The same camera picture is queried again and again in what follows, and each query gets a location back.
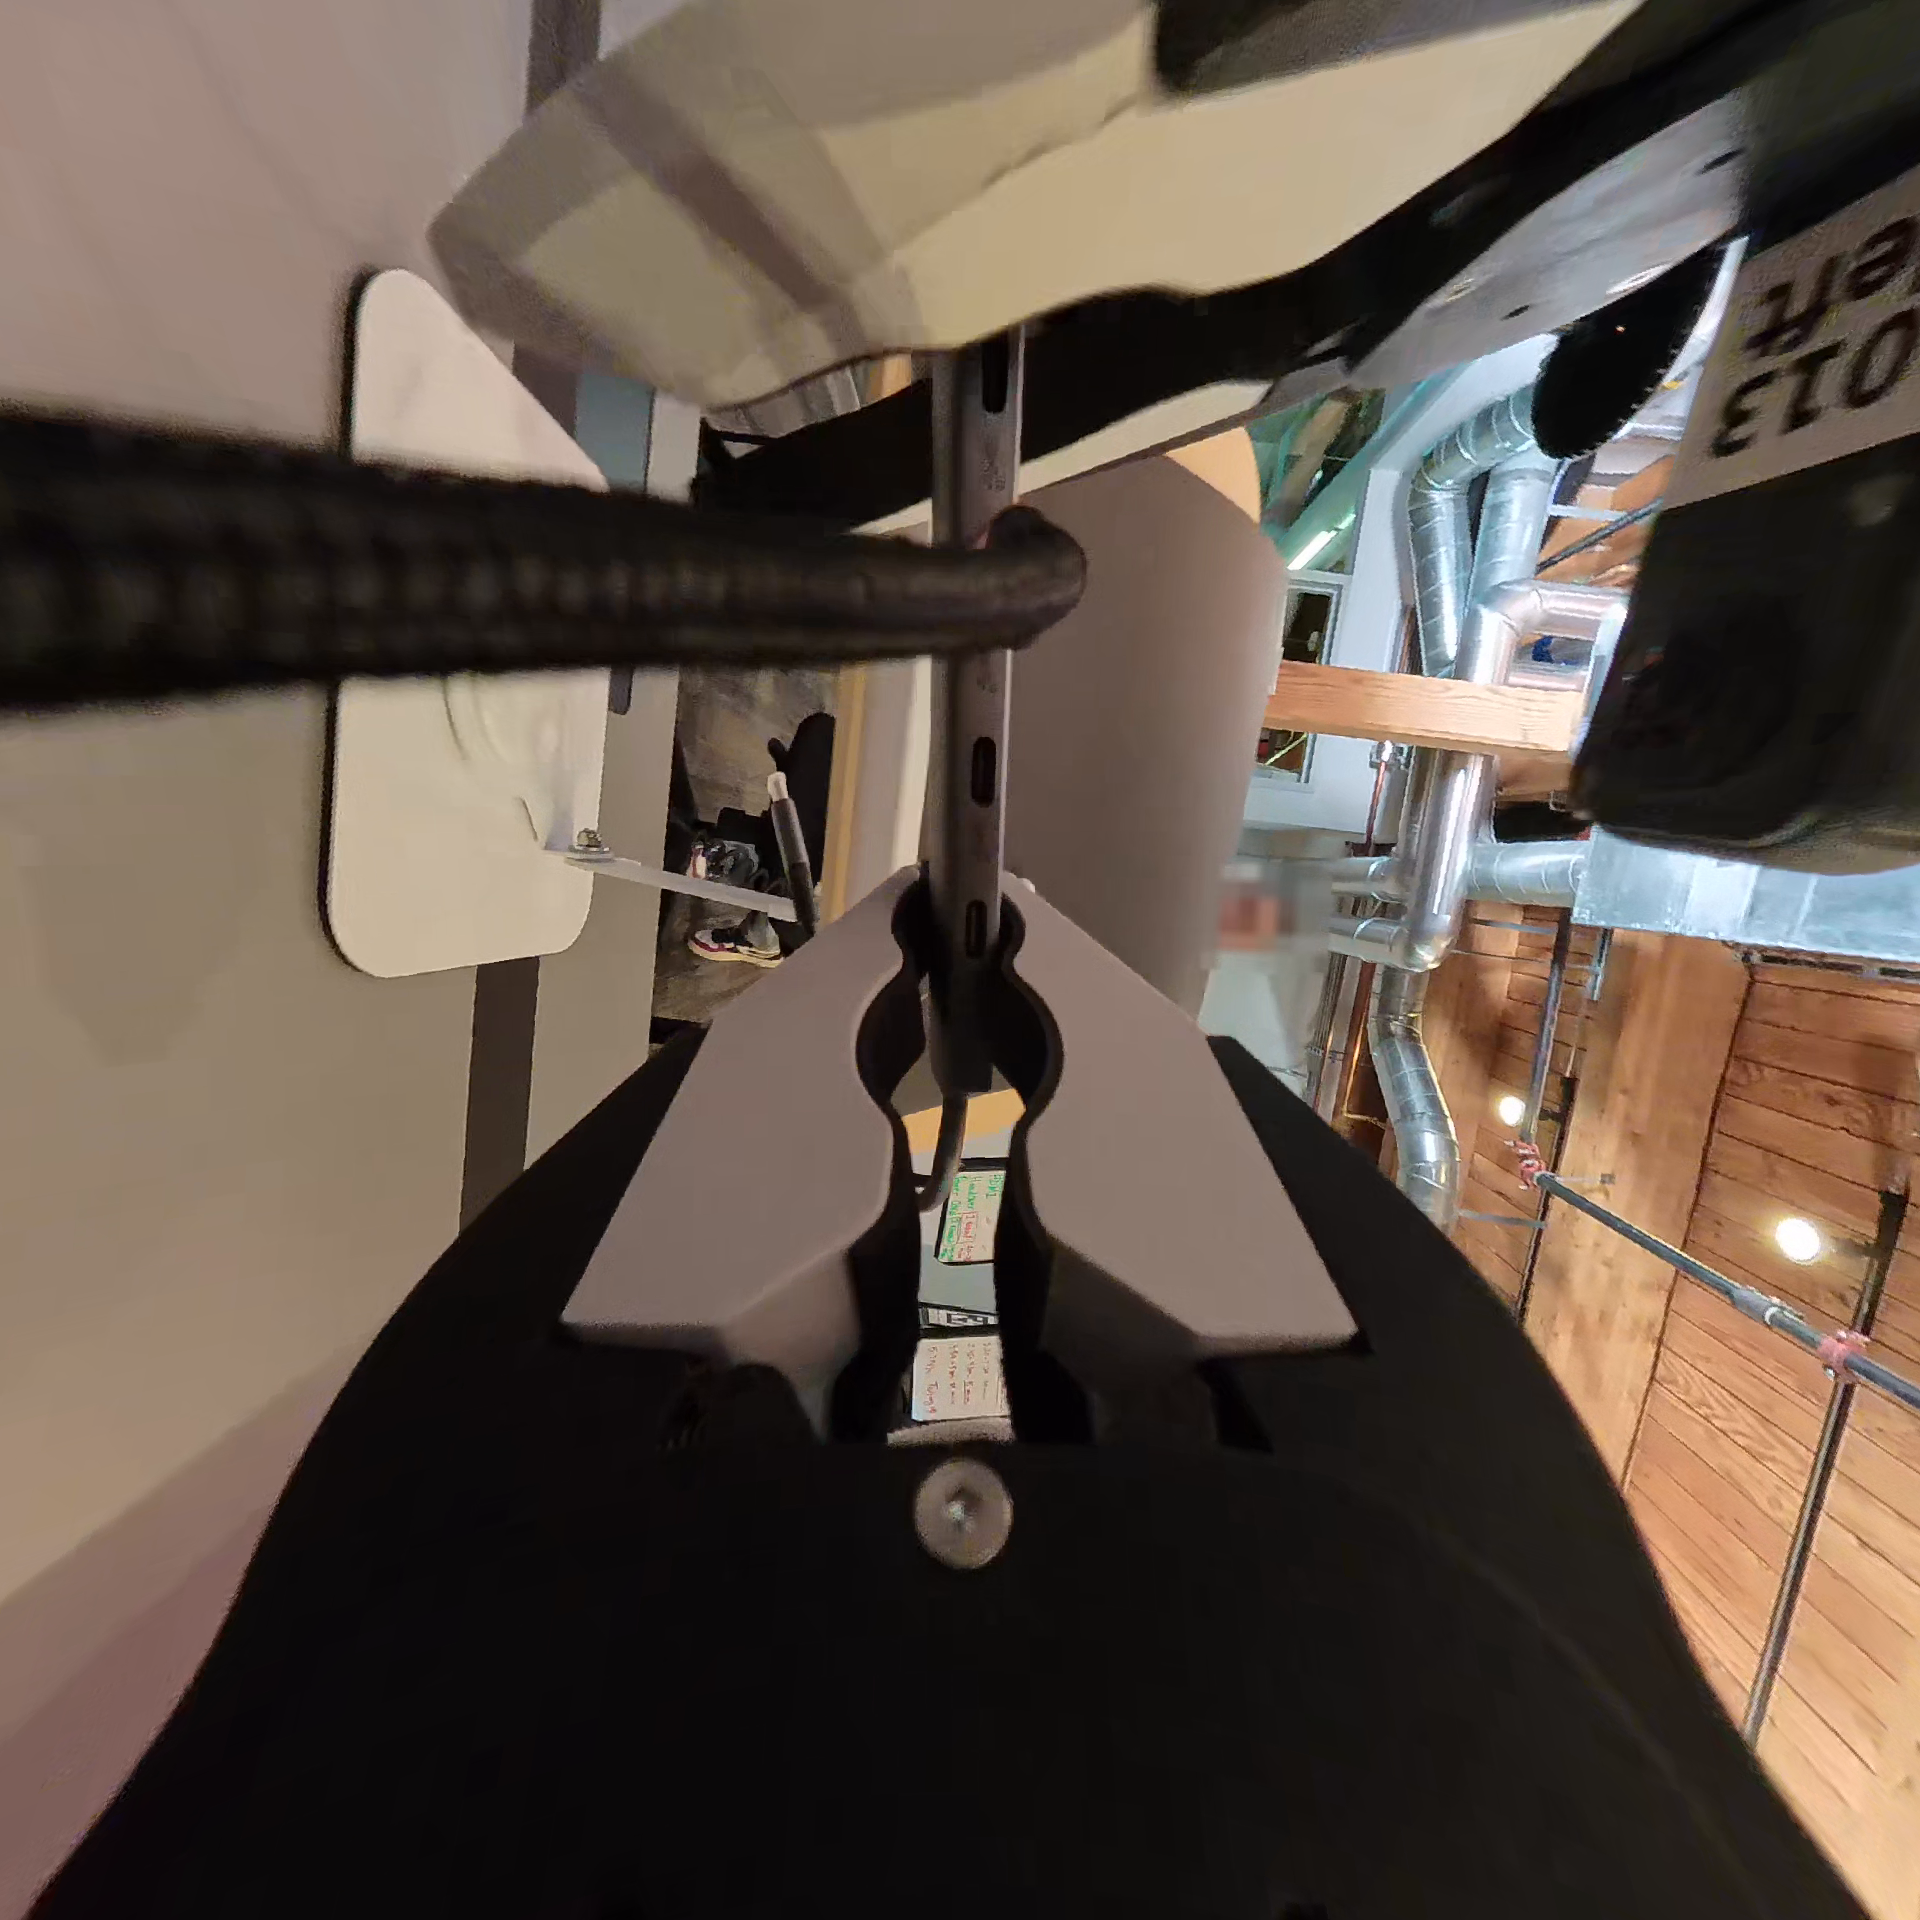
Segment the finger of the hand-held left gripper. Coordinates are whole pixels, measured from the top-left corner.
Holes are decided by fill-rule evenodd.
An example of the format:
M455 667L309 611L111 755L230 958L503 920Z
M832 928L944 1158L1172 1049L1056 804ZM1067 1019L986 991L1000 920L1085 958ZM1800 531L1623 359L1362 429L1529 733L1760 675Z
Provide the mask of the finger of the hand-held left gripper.
M432 222L456 311L729 409L1085 301L1317 268L1637 3L678 3Z

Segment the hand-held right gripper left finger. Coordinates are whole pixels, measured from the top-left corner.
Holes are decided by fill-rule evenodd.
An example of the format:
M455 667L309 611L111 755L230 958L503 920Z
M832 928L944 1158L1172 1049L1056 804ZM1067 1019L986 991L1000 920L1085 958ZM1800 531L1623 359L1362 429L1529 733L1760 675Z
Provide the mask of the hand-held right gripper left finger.
M898 870L710 1025L563 1323L589 1343L763 1365L831 1411L858 1350L848 1254L890 1198L894 1122L856 1064L902 977Z

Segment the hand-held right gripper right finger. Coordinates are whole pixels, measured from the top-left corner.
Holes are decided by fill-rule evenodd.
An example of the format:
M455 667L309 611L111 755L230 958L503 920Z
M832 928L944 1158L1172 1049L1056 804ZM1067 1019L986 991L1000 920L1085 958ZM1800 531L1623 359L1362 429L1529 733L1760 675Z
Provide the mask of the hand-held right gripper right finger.
M1358 1338L1201 1025L1022 878L996 1072L1022 1098L996 1225L1012 1411L1119 1411Z

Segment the grey usb hub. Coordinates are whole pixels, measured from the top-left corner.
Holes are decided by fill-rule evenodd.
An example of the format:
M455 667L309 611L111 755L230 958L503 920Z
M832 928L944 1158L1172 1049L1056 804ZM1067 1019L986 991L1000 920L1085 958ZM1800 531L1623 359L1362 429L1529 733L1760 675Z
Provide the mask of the grey usb hub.
M931 376L931 537L972 550L1019 495L1022 330L956 350ZM942 1129L918 1211L937 1211L968 1138L968 1105L994 1085L986 978L1004 920L1004 747L1012 656L986 650L942 669L925 804L925 876L942 956L929 967L929 1054Z

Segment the wooden beam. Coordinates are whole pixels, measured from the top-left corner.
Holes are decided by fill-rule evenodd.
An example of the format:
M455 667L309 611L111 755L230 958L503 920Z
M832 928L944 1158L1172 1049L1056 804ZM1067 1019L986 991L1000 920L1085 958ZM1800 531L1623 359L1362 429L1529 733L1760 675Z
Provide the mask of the wooden beam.
M1576 722L1574 685L1487 685L1300 659L1279 667L1262 716L1264 732L1496 757L1570 757Z

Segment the silver ceiling duct pipes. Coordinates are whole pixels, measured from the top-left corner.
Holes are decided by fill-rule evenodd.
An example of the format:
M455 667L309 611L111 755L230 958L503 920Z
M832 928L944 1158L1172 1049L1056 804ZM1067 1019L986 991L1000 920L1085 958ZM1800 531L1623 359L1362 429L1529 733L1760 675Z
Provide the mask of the silver ceiling duct pipes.
M1620 587L1538 576L1542 534L1561 458L1538 425L1538 386L1487 402L1430 444L1407 490L1420 691L1508 691L1521 644L1591 644L1574 732L1594 709L1627 621ZM1375 964L1365 1035L1383 1118L1399 1147L1399 1188L1440 1231L1460 1216L1464 1154L1423 1012L1430 977L1449 956L1471 896L1525 878L1525 857L1496 852L1496 747L1416 747L1399 848L1332 892L1383 902L1332 932L1332 949Z

